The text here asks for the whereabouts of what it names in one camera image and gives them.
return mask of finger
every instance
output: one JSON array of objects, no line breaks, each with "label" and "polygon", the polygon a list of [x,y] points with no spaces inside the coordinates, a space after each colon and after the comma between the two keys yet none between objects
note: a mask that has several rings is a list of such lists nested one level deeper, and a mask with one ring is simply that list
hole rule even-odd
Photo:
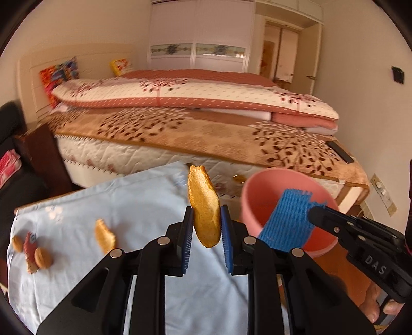
[{"label": "finger", "polygon": [[379,305],[376,300],[368,300],[359,306],[371,323],[376,322],[379,317]]},{"label": "finger", "polygon": [[375,301],[378,298],[380,293],[381,293],[381,288],[378,285],[376,285],[374,282],[371,282],[368,289],[366,290],[365,301],[366,300]]},{"label": "finger", "polygon": [[384,313],[387,315],[398,315],[404,304],[391,300],[384,307]]}]

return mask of headboard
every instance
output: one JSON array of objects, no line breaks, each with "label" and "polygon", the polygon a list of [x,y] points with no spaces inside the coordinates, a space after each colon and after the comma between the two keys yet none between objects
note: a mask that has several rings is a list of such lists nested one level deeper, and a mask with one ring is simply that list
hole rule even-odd
[{"label": "headboard", "polygon": [[39,72],[77,57],[80,78],[113,77],[110,62],[119,58],[133,60],[133,46],[120,43],[89,43],[63,45],[35,51],[23,56],[17,63],[17,89],[27,129],[35,127],[50,111]]}]

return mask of light switch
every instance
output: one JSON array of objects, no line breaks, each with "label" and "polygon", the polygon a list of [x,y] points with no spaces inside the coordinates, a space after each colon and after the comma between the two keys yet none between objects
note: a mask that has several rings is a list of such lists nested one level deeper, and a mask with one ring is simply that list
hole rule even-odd
[{"label": "light switch", "polygon": [[383,183],[377,175],[373,175],[373,177],[370,179],[370,182],[375,188],[376,192],[378,192],[379,197],[382,199],[383,203],[385,204],[385,207],[388,210],[389,215],[392,217],[397,211],[397,208],[392,198],[390,197],[388,190],[383,185]]}]

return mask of wardrobe door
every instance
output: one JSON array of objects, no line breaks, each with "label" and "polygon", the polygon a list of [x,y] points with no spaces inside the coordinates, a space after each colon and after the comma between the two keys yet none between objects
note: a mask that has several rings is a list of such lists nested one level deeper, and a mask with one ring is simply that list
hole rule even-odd
[{"label": "wardrobe door", "polygon": [[191,67],[197,1],[179,0],[152,6],[150,20],[150,69]]},{"label": "wardrobe door", "polygon": [[290,90],[299,94],[312,94],[318,72],[322,25],[315,24],[299,33],[295,69]]},{"label": "wardrobe door", "polygon": [[297,44],[299,34],[287,29],[282,29],[282,39],[279,50],[278,67],[276,69],[276,79],[292,82],[293,71],[297,54]]},{"label": "wardrobe door", "polygon": [[245,0],[199,0],[195,68],[247,69],[255,4]]}]

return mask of pink cloth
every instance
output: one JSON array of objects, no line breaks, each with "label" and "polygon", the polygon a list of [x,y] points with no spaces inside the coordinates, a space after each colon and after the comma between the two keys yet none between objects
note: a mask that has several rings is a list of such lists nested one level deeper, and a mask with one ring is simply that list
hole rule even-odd
[{"label": "pink cloth", "polygon": [[21,168],[20,156],[16,151],[9,150],[0,159],[0,188]]},{"label": "pink cloth", "polygon": [[122,77],[130,79],[158,79],[158,78],[190,78],[199,80],[220,81],[233,84],[259,85],[274,87],[276,84],[271,80],[253,73],[247,72],[217,72],[200,69],[182,70],[137,70],[126,73]]},{"label": "pink cloth", "polygon": [[272,121],[291,127],[324,127],[332,130],[337,129],[336,121],[317,116],[272,113]]}]

